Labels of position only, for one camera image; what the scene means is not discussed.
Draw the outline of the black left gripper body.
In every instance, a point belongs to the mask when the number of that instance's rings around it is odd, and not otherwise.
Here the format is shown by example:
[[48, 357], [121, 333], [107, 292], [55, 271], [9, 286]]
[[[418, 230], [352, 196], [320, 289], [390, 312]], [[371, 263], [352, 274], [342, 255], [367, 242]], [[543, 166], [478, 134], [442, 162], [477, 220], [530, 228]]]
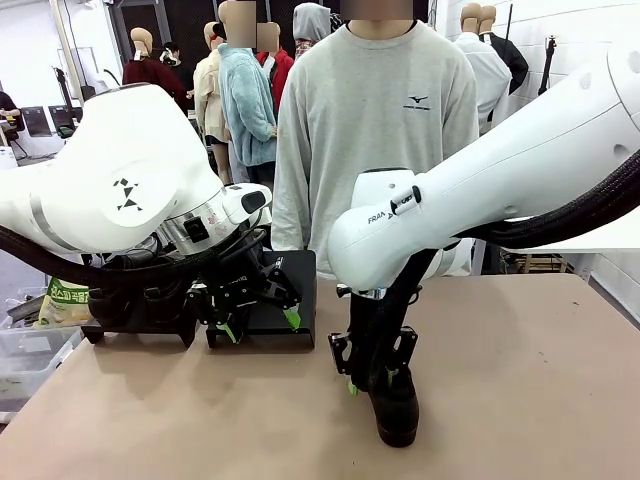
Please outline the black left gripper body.
[[206, 309], [243, 309], [255, 303], [281, 306], [281, 273], [265, 259], [261, 243], [245, 243], [199, 269]]

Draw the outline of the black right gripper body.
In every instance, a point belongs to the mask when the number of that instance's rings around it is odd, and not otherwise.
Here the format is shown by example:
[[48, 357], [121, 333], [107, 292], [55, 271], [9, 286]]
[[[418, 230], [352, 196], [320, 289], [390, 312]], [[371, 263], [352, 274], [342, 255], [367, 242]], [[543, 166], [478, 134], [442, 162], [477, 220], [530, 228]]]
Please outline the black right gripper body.
[[410, 295], [388, 292], [382, 299], [354, 295], [349, 331], [357, 345], [391, 344], [399, 335]]

